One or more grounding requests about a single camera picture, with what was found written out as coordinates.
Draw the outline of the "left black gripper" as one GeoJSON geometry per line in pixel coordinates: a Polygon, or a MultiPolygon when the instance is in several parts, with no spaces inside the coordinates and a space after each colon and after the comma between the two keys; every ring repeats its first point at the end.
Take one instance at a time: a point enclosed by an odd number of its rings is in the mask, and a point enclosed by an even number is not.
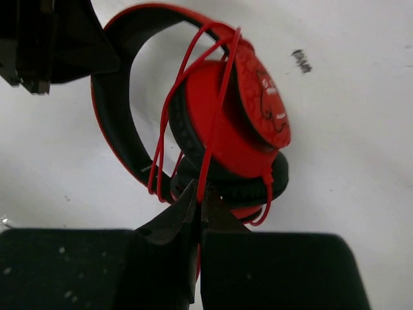
{"type": "Polygon", "coordinates": [[[43,95],[51,83],[119,66],[90,1],[1,1],[1,77],[10,86],[43,95]]]}

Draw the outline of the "red black headphones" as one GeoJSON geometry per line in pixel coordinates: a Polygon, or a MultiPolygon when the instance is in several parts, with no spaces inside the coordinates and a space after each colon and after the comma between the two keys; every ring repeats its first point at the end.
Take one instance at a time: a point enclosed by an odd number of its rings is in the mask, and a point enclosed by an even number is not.
{"type": "Polygon", "coordinates": [[[191,181],[197,198],[214,188],[234,216],[261,225],[288,184],[281,149],[290,125],[275,82],[239,28],[182,6],[145,3],[105,26],[119,53],[117,71],[91,79],[97,122],[125,169],[161,202],[175,202],[191,181]],[[130,109],[130,71],[143,45],[178,23],[197,27],[160,117],[150,156],[130,109]]]}

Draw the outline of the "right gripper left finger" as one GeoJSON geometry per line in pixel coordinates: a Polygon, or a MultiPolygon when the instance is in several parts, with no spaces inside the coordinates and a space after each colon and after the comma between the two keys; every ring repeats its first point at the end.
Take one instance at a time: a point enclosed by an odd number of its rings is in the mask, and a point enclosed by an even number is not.
{"type": "Polygon", "coordinates": [[[188,309],[197,271],[197,183],[136,230],[9,229],[2,309],[188,309]]]}

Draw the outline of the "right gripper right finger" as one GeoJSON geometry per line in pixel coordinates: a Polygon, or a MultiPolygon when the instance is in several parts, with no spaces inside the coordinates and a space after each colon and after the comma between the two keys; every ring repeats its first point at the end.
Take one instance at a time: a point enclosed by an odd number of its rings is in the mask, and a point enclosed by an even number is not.
{"type": "Polygon", "coordinates": [[[252,232],[207,189],[201,205],[205,309],[369,309],[354,255],[335,234],[252,232]]]}

